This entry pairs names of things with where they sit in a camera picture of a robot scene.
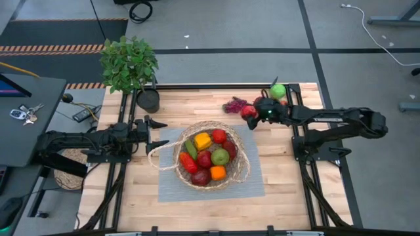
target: wooden tabletop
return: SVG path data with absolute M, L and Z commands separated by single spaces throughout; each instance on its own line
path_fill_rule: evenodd
M 317 84 L 301 83 L 300 86 L 304 105 L 322 108 Z M 160 110 L 151 117 L 168 124 L 168 128 L 180 128 L 207 120 L 246 125 L 238 114 L 225 114 L 221 106 L 232 96 L 251 102 L 261 92 L 259 89 L 188 89 L 160 90 L 159 94 Z M 109 87 L 106 89 L 99 130 L 117 122 L 121 97 L 121 93 L 110 94 Z M 125 121 L 130 101 L 129 97 Z M 146 112 L 137 106 L 136 118 L 144 115 Z M 314 123 L 309 128 L 327 126 Z M 268 225 L 276 230 L 310 229 L 299 164 L 294 160 L 291 147 L 291 127 L 259 123 L 253 134 L 261 161 L 264 197 L 159 203 L 159 172 L 149 165 L 142 144 L 127 165 L 118 230 L 150 231 L 152 226 L 158 226 L 160 231 L 265 230 Z M 159 130 L 153 130 L 151 136 L 153 141 L 159 140 Z M 158 154 L 154 163 L 159 163 Z M 327 161 L 318 161 L 317 165 L 324 196 L 342 219 L 351 224 L 339 169 Z M 79 207 L 81 226 L 104 198 L 108 169 L 109 164 L 101 164 L 85 181 Z M 320 211 L 316 198 L 312 196 L 312 199 L 319 225 Z M 110 206 L 107 225 L 112 221 L 114 209 L 113 203 Z

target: yellow bell pepper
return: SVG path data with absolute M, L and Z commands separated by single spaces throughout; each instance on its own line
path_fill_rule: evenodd
M 210 135 L 206 132 L 197 134 L 196 137 L 194 137 L 194 143 L 196 144 L 198 151 L 204 150 L 212 144 Z

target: green leaves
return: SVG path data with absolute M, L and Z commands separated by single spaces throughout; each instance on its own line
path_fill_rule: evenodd
M 119 42 L 107 39 L 104 45 L 100 64 L 104 68 L 104 84 L 111 86 L 111 93 L 118 90 L 128 94 L 153 80 L 158 61 L 153 48 L 143 39 L 138 41 L 134 36 L 127 40 L 121 36 Z

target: black plant pot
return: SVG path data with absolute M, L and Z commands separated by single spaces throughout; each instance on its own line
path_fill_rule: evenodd
M 137 105 L 147 111 L 147 113 L 155 113 L 159 111 L 160 96 L 158 91 L 152 88 L 146 88 L 144 90 L 145 92 L 140 90 L 137 94 Z

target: floor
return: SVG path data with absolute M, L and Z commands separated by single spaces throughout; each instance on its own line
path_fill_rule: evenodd
M 89 0 L 26 0 L 18 19 L 94 18 Z M 420 231 L 420 165 L 417 134 L 420 113 L 398 111 L 399 102 L 420 102 L 420 77 L 413 67 L 397 65 L 387 54 L 281 53 L 261 49 L 372 49 L 363 31 L 360 12 L 342 9 L 341 3 L 360 7 L 366 16 L 398 15 L 411 0 L 159 0 L 153 1 L 149 21 L 129 22 L 127 36 L 145 38 L 155 49 L 239 49 L 237 53 L 161 54 L 157 56 L 160 83 L 317 82 L 324 103 L 333 107 L 367 106 L 387 117 L 389 133 L 379 140 L 353 138 L 345 147 L 363 226 Z M 112 0 L 93 0 L 99 18 L 127 17 L 127 10 Z M 301 14 L 304 3 L 314 41 L 308 40 Z M 0 2 L 0 32 L 19 0 Z M 419 28 L 368 26 L 382 45 L 420 48 Z M 256 52 L 242 49 L 256 49 Z M 319 56 L 320 63 L 314 63 Z M 420 62 L 420 54 L 395 56 L 403 63 Z M 100 104 L 103 90 L 71 90 L 75 100 Z M 60 105 L 73 115 L 76 108 Z M 56 114 L 49 129 L 86 131 Z M 47 194 L 42 210 L 51 218 L 23 218 L 16 235 L 66 232 L 73 228 L 79 195 Z

